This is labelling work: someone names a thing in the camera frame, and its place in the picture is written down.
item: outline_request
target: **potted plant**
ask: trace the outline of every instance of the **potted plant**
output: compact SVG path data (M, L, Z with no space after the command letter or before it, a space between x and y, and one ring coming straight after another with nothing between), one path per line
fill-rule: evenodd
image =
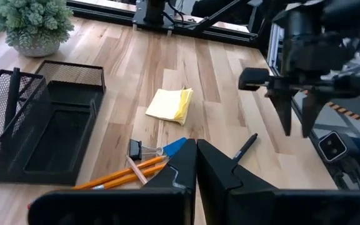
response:
M73 30L66 0L0 0L0 32L25 56L55 53Z

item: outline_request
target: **cable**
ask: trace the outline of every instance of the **cable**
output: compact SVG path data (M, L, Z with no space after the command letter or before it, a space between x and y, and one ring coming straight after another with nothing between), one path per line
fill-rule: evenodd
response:
M172 3L170 2L170 0L168 0L168 1L167 1L167 4L169 5L169 7L170 7L171 9L173 9L173 10L174 10L174 12L175 12L175 13L177 13L177 14L179 14L179 15L180 15L180 17L181 17L181 25L183 25L183 24L184 24L184 17L183 17L183 13L182 13L182 12L180 12L180 11L178 11L175 7L173 7L173 5L172 5Z

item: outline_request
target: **yellow sticky note pad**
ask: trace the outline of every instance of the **yellow sticky note pad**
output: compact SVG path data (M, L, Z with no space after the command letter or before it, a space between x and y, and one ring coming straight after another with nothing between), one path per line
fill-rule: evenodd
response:
M158 89L146 114L184 125L192 95L191 88L178 91Z

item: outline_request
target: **pencil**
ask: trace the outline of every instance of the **pencil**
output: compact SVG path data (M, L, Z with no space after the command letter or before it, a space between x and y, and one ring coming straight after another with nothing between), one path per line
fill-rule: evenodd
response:
M146 184L148 181L147 178L145 178L145 176L143 175L143 172L141 172L140 169L138 169L137 165L129 156L126 155L126 159L129 162L131 169L134 171L138 179L142 182L143 185Z
M161 169L163 169L163 167L166 165L166 163L164 164L160 164L145 170L142 170L142 174L144 176L152 176L154 175L155 172L160 171ZM115 179L113 181L109 181L105 184L102 185L98 185L96 187L93 187L93 189L111 189L117 186L120 186L122 184L126 184L129 183L131 181L135 181L137 179L137 176L135 174L130 174L130 175L126 175L124 177L120 177L118 179Z
M143 168L146 168L146 167L151 166L153 164L160 163L165 158L166 158L165 156L154 157L154 158L152 158L150 160L147 160L145 162L142 162L142 163L138 164L137 167L139 169L143 169ZM103 176L103 177L94 179L94 180L89 181L89 182L87 182L85 184L80 184L80 185L74 186L72 189L74 189L74 190L90 189L92 187L95 187L95 186L104 184L106 182L112 181L112 180L114 180L116 178L120 178L123 175L130 174L132 172L133 172L133 170L131 168L126 168L126 169L123 169L123 170L120 170L120 171L113 172L113 173L111 173L111 174L109 174L107 176Z

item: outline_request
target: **wooden table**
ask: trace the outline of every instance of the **wooden table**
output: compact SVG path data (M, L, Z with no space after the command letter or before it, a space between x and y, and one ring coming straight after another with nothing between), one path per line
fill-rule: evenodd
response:
M104 67L107 93L77 183L126 166L129 138L164 146L183 136L204 138L232 157L252 133L259 137L240 165L278 188L335 189L301 124L292 115L284 135L265 89L238 91L246 66L265 68L257 49L74 18L75 30L47 59ZM44 59L20 56L0 34L0 69L34 72ZM146 116L158 88L194 89L185 126ZM0 225L26 224L26 205L57 186L0 184ZM204 224L197 201L196 224Z

